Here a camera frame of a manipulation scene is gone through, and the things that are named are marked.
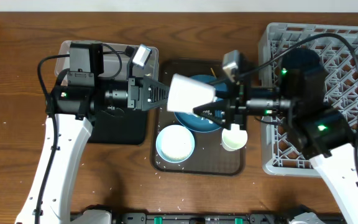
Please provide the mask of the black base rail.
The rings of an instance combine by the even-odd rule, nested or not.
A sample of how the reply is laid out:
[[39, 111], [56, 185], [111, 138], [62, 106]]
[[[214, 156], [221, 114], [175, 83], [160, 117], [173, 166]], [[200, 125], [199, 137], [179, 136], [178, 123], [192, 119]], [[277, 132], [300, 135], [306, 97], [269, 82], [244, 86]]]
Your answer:
[[[94, 215], [103, 211], [107, 220], [97, 221], [95, 218], [86, 218], [85, 215]], [[345, 223], [342, 215], [317, 215], [306, 206], [299, 206], [283, 214], [274, 213], [145, 213], [140, 210], [132, 213], [119, 213], [104, 205], [90, 205], [80, 213], [70, 215], [74, 223], [112, 223], [112, 224], [279, 224], [279, 223]]]

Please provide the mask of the pink cup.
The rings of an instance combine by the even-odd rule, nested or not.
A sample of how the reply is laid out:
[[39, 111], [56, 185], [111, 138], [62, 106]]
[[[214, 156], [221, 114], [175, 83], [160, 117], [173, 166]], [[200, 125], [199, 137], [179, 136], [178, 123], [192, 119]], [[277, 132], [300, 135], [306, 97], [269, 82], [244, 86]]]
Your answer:
[[215, 87], [176, 73], [168, 92], [167, 111], [193, 113], [194, 108], [212, 103], [215, 97]]

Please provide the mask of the blue plate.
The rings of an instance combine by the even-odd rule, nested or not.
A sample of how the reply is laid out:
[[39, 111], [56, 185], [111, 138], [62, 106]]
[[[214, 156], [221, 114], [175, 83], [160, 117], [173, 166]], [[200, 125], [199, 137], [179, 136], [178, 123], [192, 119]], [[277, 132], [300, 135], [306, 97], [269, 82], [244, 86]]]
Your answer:
[[[212, 75], [194, 75], [191, 79], [209, 83], [216, 80]], [[197, 133], [210, 133], [221, 129], [216, 123], [191, 113], [174, 113], [176, 119], [186, 128]]]

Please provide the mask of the light blue rice bowl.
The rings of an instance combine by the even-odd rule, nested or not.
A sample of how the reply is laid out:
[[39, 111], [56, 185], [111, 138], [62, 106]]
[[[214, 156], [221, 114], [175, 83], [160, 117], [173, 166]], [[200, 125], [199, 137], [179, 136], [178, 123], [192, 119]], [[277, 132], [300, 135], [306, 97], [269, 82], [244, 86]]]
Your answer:
[[181, 163], [195, 150], [195, 138], [186, 127], [173, 124], [158, 133], [155, 147], [163, 160], [174, 164]]

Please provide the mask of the grey dishwasher rack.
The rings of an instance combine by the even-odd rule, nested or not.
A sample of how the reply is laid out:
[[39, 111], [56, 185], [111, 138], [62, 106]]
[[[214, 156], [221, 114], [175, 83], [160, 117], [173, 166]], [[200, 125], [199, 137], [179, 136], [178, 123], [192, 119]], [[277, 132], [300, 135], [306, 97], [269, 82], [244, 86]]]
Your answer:
[[[265, 63], [295, 43], [316, 34], [333, 33], [343, 36], [356, 50], [358, 57], [358, 26], [319, 24], [271, 23], [259, 44], [259, 63]], [[325, 102], [334, 106], [347, 119], [352, 128], [357, 127], [358, 75], [347, 47], [334, 38], [320, 38], [308, 42], [322, 60], [328, 75], [324, 84]], [[261, 125], [262, 168], [270, 175], [316, 177], [309, 161], [288, 141], [280, 126], [280, 118], [264, 117]]]

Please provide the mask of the white green cup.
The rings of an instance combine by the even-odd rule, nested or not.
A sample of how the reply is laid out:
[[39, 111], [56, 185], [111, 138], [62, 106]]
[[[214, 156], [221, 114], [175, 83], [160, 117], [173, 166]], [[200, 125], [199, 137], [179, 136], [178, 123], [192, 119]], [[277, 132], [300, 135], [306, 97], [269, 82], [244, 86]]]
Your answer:
[[247, 131], [241, 130], [238, 124], [231, 124], [230, 129], [223, 129], [221, 134], [222, 147], [227, 151], [236, 151], [243, 148], [247, 140]]

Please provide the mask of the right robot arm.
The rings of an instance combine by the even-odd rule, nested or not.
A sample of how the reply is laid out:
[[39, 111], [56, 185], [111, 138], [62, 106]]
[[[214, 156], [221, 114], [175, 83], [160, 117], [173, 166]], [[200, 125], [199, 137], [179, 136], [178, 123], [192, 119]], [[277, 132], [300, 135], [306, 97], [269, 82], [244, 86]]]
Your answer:
[[220, 101], [194, 108], [222, 128], [246, 126], [248, 116], [280, 117], [288, 140], [331, 191], [347, 223], [358, 223], [358, 135], [342, 113], [324, 102], [327, 71], [319, 55], [295, 48], [278, 56], [277, 87], [252, 88], [245, 78], [218, 93]]

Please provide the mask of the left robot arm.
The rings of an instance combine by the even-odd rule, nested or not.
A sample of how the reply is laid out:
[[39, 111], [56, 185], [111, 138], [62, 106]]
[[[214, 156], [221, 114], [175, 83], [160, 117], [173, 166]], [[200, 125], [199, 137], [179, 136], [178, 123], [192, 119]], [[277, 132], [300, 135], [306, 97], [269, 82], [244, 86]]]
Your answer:
[[87, 142], [140, 144], [149, 110], [167, 101], [158, 50], [95, 40], [64, 42], [68, 67], [45, 90], [45, 141], [17, 223], [71, 223], [71, 199]]

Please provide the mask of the clear plastic bin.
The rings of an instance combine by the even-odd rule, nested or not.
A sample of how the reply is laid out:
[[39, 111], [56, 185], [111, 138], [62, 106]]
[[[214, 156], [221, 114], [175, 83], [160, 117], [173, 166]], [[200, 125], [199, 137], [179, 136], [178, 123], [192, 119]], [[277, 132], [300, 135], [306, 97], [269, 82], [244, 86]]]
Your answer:
[[128, 78], [152, 78], [158, 80], [158, 49], [156, 47], [147, 46], [151, 53], [144, 66], [134, 64], [132, 74], [127, 73], [127, 63], [130, 60], [129, 53], [133, 55], [140, 45], [113, 44], [104, 43], [103, 56], [104, 73], [98, 75], [100, 86], [107, 88], [109, 85], [118, 88], [126, 87]]

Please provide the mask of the black plastic tray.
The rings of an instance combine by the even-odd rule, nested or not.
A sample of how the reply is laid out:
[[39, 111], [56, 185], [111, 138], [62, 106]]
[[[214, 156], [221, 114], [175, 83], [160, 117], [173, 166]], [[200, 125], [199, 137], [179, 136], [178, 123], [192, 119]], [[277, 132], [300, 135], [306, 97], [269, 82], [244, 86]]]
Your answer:
[[89, 143], [139, 145], [145, 140], [147, 111], [123, 109], [96, 113]]

